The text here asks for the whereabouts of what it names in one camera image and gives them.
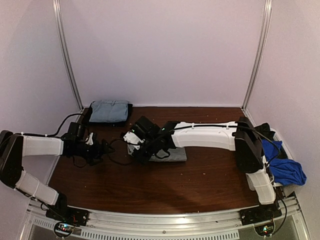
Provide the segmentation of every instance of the blue cloth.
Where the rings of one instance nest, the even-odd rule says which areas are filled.
[[[91,123],[118,123],[128,118],[128,101],[100,100],[91,104]]]
[[[282,146],[282,141],[272,141],[279,149]],[[278,155],[278,150],[267,140],[262,140],[262,147],[265,158],[270,161],[270,170],[274,175],[274,181],[282,185],[296,184],[304,185],[307,177],[302,170],[300,163],[291,159],[275,158]]]

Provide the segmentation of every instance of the wire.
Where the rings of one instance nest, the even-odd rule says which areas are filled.
[[[44,201],[40,201],[39,199],[37,199],[37,200],[41,203],[41,205],[40,205],[41,210],[43,210],[43,211],[48,211],[48,210],[50,210],[51,212],[53,212],[54,214],[56,214],[56,215],[58,215],[60,218],[62,218],[64,221],[66,221],[66,218],[65,218],[64,216],[60,215],[60,214],[57,213],[55,210],[53,210],[47,203],[45,203]],[[42,208],[42,204],[45,205],[48,209],[43,209],[43,208]]]
[[[284,209],[285,209],[285,213],[284,213],[284,218],[283,218],[283,221],[281,223],[281,225],[279,226],[279,228],[277,230],[275,230],[272,234],[271,234],[271,237],[273,235],[275,235],[277,232],[279,232],[279,230],[282,228],[282,226],[284,225],[286,219],[287,219],[287,215],[288,215],[288,208],[287,208],[287,205],[285,204],[285,201],[278,195],[277,191],[275,191],[275,194],[277,195],[277,197],[280,199],[280,201],[282,202],[283,206],[284,206]]]
[[[111,147],[111,145],[114,144],[114,143],[117,142],[117,141],[125,142],[125,143],[127,143],[127,144],[129,144],[129,145],[136,145],[136,146],[139,145],[139,144],[130,144],[130,143],[126,142],[125,140],[121,139],[121,138],[117,138],[117,139],[113,139],[113,140],[110,142],[109,147]],[[132,161],[126,162],[126,163],[116,161],[116,160],[114,160],[114,159],[110,156],[109,151],[106,152],[106,156],[108,157],[108,159],[109,159],[111,162],[113,162],[114,164],[121,165],[121,166],[129,166],[129,165],[131,165],[131,164],[133,164],[133,163],[135,162],[134,159],[133,159]]]
[[[63,126],[63,125],[65,124],[65,122],[67,121],[67,119],[70,118],[70,117],[73,117],[73,116],[85,116],[85,115],[82,114],[82,113],[73,113],[73,114],[70,114],[70,115],[66,116],[65,119],[64,119],[64,120],[62,121],[62,123],[60,124],[60,126],[58,127],[57,131],[56,131],[54,134],[48,135],[47,137],[48,137],[48,138],[52,138],[52,137],[57,136],[57,135],[59,134],[62,126]]]
[[[85,164],[82,165],[82,166],[77,165],[77,164],[76,164],[75,156],[72,156],[72,160],[73,160],[73,165],[76,166],[76,167],[79,168],[79,169],[82,169],[82,168],[84,168],[84,167],[87,165],[87,163],[85,163]]]
[[[67,121],[67,119],[70,118],[70,117],[73,117],[73,116],[85,116],[85,115],[82,114],[82,113],[73,113],[73,114],[70,114],[70,115],[66,116],[66,118],[62,121],[62,123],[60,124],[60,126],[58,127],[57,131],[54,134],[44,135],[44,134],[38,134],[38,133],[23,133],[23,135],[32,136],[32,137],[47,137],[47,138],[56,137],[59,134],[62,126]]]
[[[44,209],[44,208],[43,208],[43,205],[44,205],[44,203],[41,203],[41,205],[40,205],[41,210],[42,210],[42,211],[48,211],[48,210],[49,210],[49,208]]]
[[[57,223],[54,225],[54,227],[53,227],[53,232],[54,232],[54,234],[55,234],[57,237],[59,237],[59,238],[67,238],[67,237],[69,237],[69,236],[74,232],[75,225],[68,223],[65,217],[63,217],[62,215],[60,215],[59,213],[57,213],[55,210],[53,210],[47,203],[45,203],[45,202],[43,202],[43,201],[40,201],[39,199],[37,199],[37,200],[41,203],[41,205],[40,205],[41,210],[43,210],[43,211],[48,211],[48,210],[50,210],[51,212],[53,212],[54,214],[56,214],[56,215],[58,215],[60,218],[62,218],[63,221],[59,221],[59,222],[57,222]],[[58,225],[59,225],[59,224],[68,224],[68,225],[73,226],[72,232],[69,232],[68,234],[61,234],[61,233],[57,232],[57,228],[58,228]]]

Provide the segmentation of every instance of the black mounting bracket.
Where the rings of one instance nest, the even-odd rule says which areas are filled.
[[[45,213],[45,216],[47,218],[61,221],[69,225],[84,226],[84,227],[87,225],[88,215],[89,215],[89,212],[87,210],[68,206],[67,212],[69,217],[62,218],[61,216],[57,215],[53,210],[48,209]]]
[[[242,225],[256,224],[271,221],[280,217],[282,212],[277,202],[268,205],[260,205],[239,211]]]

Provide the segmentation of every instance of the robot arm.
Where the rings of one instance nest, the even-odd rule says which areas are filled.
[[[246,173],[253,184],[262,205],[273,204],[276,194],[272,175],[268,170],[262,143],[252,132],[253,126],[246,117],[239,121],[218,124],[168,122],[162,128],[146,117],[141,117],[123,139],[128,143],[128,152],[142,163],[157,156],[160,150],[184,147],[222,148],[235,151],[238,169]]]
[[[83,125],[76,122],[72,122],[68,132],[60,138],[13,134],[3,130],[0,133],[0,180],[8,187],[45,204],[49,208],[47,217],[85,226],[88,211],[68,207],[64,194],[43,184],[22,166],[23,157],[41,155],[80,156],[90,166],[100,163],[102,155],[113,150],[105,140],[99,143],[94,133],[90,133],[84,141],[85,130]]]

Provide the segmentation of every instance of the metal frame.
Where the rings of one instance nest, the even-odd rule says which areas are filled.
[[[257,48],[255,60],[254,60],[254,65],[253,65],[253,69],[250,77],[249,86],[246,91],[245,98],[242,105],[243,111],[247,110],[249,100],[251,98],[252,91],[254,89],[254,85],[257,79],[259,67],[261,64],[262,56],[263,56],[263,51],[266,45],[266,40],[269,32],[271,13],[272,13],[272,0],[265,0],[260,39],[259,39],[258,48]]]
[[[52,2],[53,2],[54,16],[55,16],[57,29],[58,29],[59,41],[60,41],[60,46],[61,46],[62,57],[63,57],[65,69],[66,69],[66,72],[67,72],[67,75],[68,75],[68,78],[70,81],[71,90],[74,95],[77,107],[79,110],[82,110],[84,107],[82,105],[82,101],[81,101],[78,87],[76,84],[74,72],[72,70],[69,52],[68,52],[68,48],[67,48],[66,36],[65,36],[64,25],[63,25],[61,9],[60,9],[60,0],[52,0]]]
[[[300,239],[310,239],[296,197],[289,197],[284,201],[288,210],[287,215],[293,217]],[[284,217],[285,208],[282,202],[279,202],[279,206],[283,214],[281,217],[275,218],[275,220],[283,219]],[[114,237],[113,239],[119,240],[210,239],[208,238],[210,236],[229,234],[241,229],[252,228],[253,224],[242,226],[239,210],[186,214],[127,214],[89,210],[87,225],[85,227],[76,227],[72,235],[92,240],[103,239],[102,237],[104,236]],[[33,225],[52,230],[55,222],[53,219],[46,218],[45,212],[40,209],[40,204],[32,200],[28,206],[22,234],[19,239],[29,239]]]

